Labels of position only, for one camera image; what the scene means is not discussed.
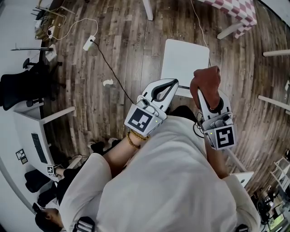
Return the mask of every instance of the black hair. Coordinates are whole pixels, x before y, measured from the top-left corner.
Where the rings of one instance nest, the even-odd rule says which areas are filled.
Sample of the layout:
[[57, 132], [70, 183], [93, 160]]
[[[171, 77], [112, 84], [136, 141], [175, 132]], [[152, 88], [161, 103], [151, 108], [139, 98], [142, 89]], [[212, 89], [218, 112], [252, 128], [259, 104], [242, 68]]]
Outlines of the black hair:
[[35, 215], [36, 225], [44, 232], [60, 232], [62, 228], [46, 218], [46, 212], [39, 212]]

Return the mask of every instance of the brown cloth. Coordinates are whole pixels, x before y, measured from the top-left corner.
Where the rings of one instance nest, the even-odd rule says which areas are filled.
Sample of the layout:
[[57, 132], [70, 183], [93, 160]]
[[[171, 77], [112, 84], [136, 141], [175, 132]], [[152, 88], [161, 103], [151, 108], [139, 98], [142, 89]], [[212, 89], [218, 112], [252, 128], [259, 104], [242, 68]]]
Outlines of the brown cloth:
[[190, 83], [190, 93], [198, 109], [200, 109], [198, 101], [198, 88], [203, 93], [203, 96], [211, 109], [217, 108], [220, 99], [218, 87], [221, 82], [218, 66], [198, 69], [193, 73], [193, 75], [194, 78]]

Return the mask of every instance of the white tabletop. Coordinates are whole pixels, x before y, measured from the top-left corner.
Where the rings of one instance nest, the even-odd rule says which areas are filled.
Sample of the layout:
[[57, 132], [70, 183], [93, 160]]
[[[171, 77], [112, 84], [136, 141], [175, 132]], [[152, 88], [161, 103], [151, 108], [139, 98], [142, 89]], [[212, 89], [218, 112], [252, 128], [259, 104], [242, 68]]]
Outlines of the white tabletop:
[[[54, 165], [54, 162], [51, 157], [49, 147], [47, 144], [47, 139], [44, 132], [44, 126], [40, 122], [40, 120], [33, 118], [31, 116], [28, 116], [28, 115], [29, 115], [29, 112], [25, 114], [14, 112], [15, 127], [18, 133], [20, 144], [25, 152], [27, 160], [32, 166], [38, 169], [41, 173], [48, 176], [50, 179], [54, 181], [58, 181], [58, 178], [49, 176], [47, 174], [47, 165]], [[47, 160], [47, 164], [44, 164], [40, 161], [39, 155], [34, 146], [31, 133], [38, 134], [40, 144], [43, 149], [43, 153]]]
[[[193, 43], [168, 39], [165, 44], [161, 79], [176, 78], [189, 87], [193, 73], [208, 67], [209, 49]], [[189, 89], [178, 88], [176, 95], [192, 97]]]

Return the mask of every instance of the white t-shirt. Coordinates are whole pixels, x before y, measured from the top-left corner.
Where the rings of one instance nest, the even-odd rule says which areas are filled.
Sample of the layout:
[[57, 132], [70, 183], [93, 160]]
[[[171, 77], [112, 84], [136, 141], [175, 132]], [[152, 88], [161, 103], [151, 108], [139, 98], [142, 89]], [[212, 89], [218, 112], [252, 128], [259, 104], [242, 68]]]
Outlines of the white t-shirt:
[[101, 232], [258, 231], [260, 217], [232, 175], [221, 180], [208, 163], [193, 122], [168, 116], [127, 168], [114, 179], [92, 154], [60, 205], [67, 231], [89, 216]]

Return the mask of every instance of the black keyboard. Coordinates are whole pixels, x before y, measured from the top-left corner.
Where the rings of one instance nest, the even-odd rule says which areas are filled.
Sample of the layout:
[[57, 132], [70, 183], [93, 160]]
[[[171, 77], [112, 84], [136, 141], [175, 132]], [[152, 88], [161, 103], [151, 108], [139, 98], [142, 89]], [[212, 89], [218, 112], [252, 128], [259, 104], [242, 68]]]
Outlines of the black keyboard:
[[34, 146], [35, 146], [35, 149], [37, 151], [40, 161], [44, 164], [47, 164], [47, 160], [45, 158], [44, 151], [42, 150], [38, 134], [31, 133], [31, 136], [32, 136]]

